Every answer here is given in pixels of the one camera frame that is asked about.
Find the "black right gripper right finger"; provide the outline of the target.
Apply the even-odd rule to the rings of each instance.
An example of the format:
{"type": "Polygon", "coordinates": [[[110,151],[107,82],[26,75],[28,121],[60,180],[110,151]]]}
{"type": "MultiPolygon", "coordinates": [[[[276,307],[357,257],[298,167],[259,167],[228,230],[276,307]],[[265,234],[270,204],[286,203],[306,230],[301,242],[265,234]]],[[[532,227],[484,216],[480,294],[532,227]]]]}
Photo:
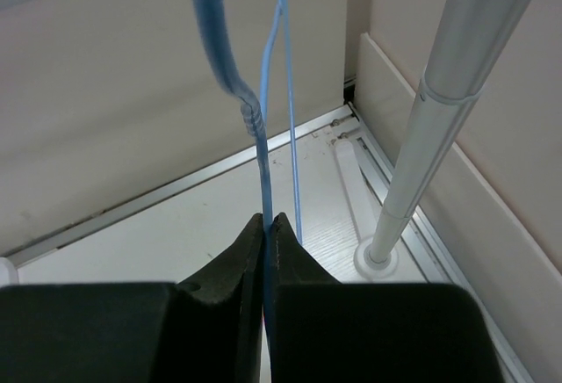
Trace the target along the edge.
{"type": "Polygon", "coordinates": [[[319,381],[342,349],[333,309],[341,284],[299,244],[284,213],[268,241],[268,343],[274,382],[319,381]]]}

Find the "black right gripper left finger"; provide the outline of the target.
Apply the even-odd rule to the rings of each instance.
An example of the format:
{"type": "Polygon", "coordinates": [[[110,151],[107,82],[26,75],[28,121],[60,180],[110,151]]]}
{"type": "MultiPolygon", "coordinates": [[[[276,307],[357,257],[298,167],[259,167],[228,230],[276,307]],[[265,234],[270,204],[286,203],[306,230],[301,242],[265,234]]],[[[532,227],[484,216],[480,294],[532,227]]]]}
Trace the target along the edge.
{"type": "Polygon", "coordinates": [[[258,382],[263,339],[263,216],[177,287],[186,298],[186,359],[201,382],[258,382]]]}

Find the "blue wire hanger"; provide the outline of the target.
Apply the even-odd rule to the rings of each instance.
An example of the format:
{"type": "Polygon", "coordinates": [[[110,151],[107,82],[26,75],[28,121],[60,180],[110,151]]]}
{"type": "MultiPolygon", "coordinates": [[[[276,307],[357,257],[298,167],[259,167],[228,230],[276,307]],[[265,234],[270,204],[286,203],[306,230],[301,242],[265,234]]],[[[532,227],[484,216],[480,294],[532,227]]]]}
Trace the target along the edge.
{"type": "Polygon", "coordinates": [[[268,272],[264,261],[273,225],[273,202],[270,179],[269,148],[267,143],[267,111],[270,58],[280,28],[280,21],[288,19],[286,0],[277,0],[270,35],[263,50],[260,91],[255,93],[241,78],[230,45],[223,0],[192,0],[198,29],[207,60],[215,79],[226,94],[241,103],[241,115],[248,134],[256,145],[256,160],[262,197],[263,216],[263,335],[268,334],[268,272]]]}

